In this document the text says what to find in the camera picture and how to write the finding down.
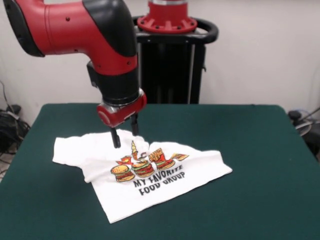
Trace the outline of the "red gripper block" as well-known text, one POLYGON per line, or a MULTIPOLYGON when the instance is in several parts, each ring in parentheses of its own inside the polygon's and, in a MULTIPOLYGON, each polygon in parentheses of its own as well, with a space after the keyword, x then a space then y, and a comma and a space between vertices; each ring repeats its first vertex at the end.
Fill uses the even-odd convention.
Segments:
POLYGON ((98 116, 102 122, 108 127, 111 127, 110 134, 112 137, 113 146, 116 149, 121 147, 121 141, 117 134, 117 130, 113 127, 119 126, 130 117, 132 135, 137 136, 139 134, 138 112, 140 112, 146 106, 147 96, 141 88, 139 89, 138 93, 138 98, 130 104, 111 106, 106 103, 101 103, 96 108, 98 116))

